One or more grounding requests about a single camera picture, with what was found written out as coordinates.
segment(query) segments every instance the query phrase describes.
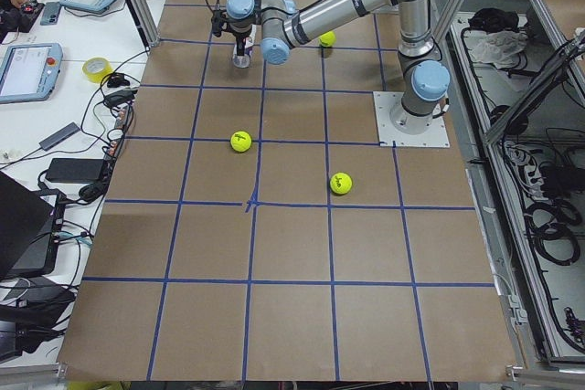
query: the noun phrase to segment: floor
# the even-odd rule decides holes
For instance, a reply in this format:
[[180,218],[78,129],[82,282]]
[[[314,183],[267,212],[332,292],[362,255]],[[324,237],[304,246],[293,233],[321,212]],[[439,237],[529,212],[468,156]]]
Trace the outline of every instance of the floor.
[[[504,379],[515,358],[451,123],[449,149],[378,145],[371,92],[404,90],[398,18],[248,69],[209,19],[204,0],[166,0],[69,378]],[[336,172],[349,194],[328,190]]]

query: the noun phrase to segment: laptop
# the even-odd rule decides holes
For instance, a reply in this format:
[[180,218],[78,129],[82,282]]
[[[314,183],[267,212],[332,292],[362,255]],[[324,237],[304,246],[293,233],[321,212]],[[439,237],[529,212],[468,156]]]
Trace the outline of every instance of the laptop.
[[34,277],[55,266],[63,206],[54,204],[0,173],[0,279]]

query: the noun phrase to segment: laptop screen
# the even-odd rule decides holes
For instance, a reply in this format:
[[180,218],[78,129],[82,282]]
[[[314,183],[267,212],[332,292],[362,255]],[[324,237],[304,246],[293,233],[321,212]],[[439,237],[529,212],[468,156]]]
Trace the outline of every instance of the laptop screen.
[[0,279],[41,239],[53,207],[0,172]]

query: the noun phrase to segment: yellow object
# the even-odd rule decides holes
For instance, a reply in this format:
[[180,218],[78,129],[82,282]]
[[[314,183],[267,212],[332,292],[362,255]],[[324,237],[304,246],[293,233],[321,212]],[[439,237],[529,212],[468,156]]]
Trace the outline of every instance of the yellow object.
[[67,382],[67,390],[126,390],[129,387],[125,381]]
[[91,58],[83,63],[83,73],[96,84],[101,83],[103,78],[112,72],[112,65],[106,58]]
[[229,143],[234,151],[244,153],[252,146],[252,138],[246,132],[234,132]]
[[319,44],[323,47],[331,47],[335,44],[337,37],[333,31],[325,32],[322,36],[319,37]]
[[329,187],[331,190],[338,195],[345,195],[351,191],[351,186],[354,184],[351,177],[346,173],[337,173],[331,180],[329,180]]

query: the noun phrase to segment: tablet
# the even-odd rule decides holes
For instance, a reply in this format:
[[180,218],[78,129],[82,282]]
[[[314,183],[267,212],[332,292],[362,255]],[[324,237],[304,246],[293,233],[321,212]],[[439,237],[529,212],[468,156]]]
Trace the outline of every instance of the tablet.
[[55,88],[62,59],[57,43],[9,47],[0,68],[0,103],[46,100]]

